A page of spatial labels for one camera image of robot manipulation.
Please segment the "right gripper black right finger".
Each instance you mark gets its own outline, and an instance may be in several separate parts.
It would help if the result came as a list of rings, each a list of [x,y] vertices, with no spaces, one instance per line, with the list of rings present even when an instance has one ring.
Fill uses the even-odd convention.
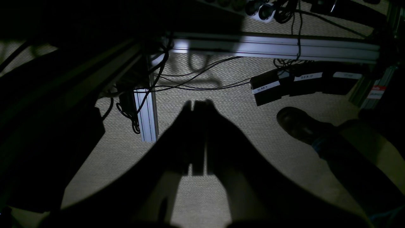
[[[309,193],[272,166],[211,100],[195,101],[207,172],[224,186],[229,228],[368,228],[362,217]]]

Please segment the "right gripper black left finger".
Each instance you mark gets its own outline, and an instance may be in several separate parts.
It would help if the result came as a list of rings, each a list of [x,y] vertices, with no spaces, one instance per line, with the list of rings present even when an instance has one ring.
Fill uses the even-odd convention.
[[[187,101],[174,123],[130,170],[79,203],[51,213],[42,228],[170,227],[178,185],[189,163],[181,128],[190,114]]]

